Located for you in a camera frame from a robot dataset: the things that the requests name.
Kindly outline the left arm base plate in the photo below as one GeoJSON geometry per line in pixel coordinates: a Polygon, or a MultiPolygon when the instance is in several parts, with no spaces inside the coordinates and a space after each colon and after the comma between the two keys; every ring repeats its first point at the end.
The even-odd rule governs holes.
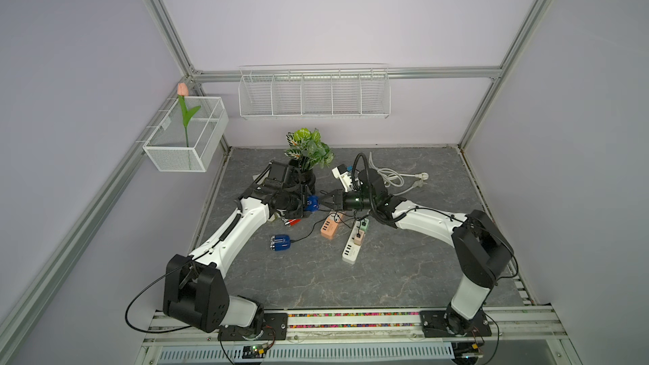
{"type": "Polygon", "coordinates": [[[222,341],[285,341],[288,331],[288,313],[264,313],[256,316],[250,326],[221,326],[222,341]]]}

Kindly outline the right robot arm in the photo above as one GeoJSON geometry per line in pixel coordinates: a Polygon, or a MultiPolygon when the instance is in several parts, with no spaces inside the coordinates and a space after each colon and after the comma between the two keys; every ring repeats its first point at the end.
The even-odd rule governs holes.
{"type": "Polygon", "coordinates": [[[427,329],[435,336],[465,336],[487,319],[483,305],[510,262],[514,248],[484,211],[451,213],[390,194],[384,179],[370,167],[368,157],[357,154],[351,168],[332,169],[341,189],[323,194],[319,201],[334,211],[367,211],[378,223],[413,231],[445,243],[455,250],[461,280],[450,303],[427,329]]]}

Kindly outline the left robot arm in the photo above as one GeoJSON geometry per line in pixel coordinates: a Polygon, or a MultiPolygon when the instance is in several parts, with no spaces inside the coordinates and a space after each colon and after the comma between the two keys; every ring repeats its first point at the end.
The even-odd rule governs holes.
{"type": "Polygon", "coordinates": [[[164,282],[163,313],[204,332],[221,327],[264,328],[264,309],[252,299],[233,296],[225,278],[248,240],[273,216],[299,219],[313,182],[292,163],[272,161],[236,199],[236,208],[204,243],[189,255],[175,255],[164,275],[143,289],[164,282]]]}

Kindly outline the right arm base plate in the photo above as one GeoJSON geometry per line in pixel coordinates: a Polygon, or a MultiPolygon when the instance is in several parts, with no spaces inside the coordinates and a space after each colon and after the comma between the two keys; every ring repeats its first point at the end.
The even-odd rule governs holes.
{"type": "Polygon", "coordinates": [[[482,309],[472,319],[464,319],[459,314],[446,310],[423,310],[420,319],[426,338],[492,336],[487,316],[482,309]]]}

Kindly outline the pink charger adapter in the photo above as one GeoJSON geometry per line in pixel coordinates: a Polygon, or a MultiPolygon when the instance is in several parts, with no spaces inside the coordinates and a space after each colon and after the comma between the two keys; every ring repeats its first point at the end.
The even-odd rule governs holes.
{"type": "Polygon", "coordinates": [[[361,246],[363,244],[363,240],[365,238],[366,233],[359,231],[357,232],[354,237],[353,237],[353,243],[355,245],[361,246]]]}

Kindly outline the white power strip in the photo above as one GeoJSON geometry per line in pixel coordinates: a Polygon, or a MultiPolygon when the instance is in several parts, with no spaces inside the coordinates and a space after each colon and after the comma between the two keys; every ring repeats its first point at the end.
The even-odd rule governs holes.
{"type": "Polygon", "coordinates": [[[346,247],[343,249],[341,258],[345,263],[348,263],[350,265],[354,265],[357,261],[359,251],[361,249],[361,246],[355,245],[353,243],[353,237],[354,235],[359,232],[359,225],[360,221],[355,221],[353,229],[351,230],[350,236],[347,240],[346,247]]]}

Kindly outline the blue electric shaver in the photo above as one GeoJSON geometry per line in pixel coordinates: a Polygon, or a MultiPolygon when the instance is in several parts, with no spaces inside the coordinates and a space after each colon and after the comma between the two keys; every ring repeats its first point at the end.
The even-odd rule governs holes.
{"type": "Polygon", "coordinates": [[[291,247],[292,240],[286,234],[272,236],[270,239],[270,249],[274,251],[283,251],[291,247]]]}
{"type": "Polygon", "coordinates": [[[307,197],[304,210],[308,212],[316,212],[319,210],[319,198],[312,194],[307,197]]]}

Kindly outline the green charger adapter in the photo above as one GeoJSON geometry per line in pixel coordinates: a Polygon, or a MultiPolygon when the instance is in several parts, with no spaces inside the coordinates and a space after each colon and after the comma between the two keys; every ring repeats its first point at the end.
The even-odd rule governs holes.
{"type": "Polygon", "coordinates": [[[360,225],[359,225],[359,230],[361,232],[366,232],[368,230],[368,225],[369,225],[369,219],[368,218],[361,220],[360,225]]]}

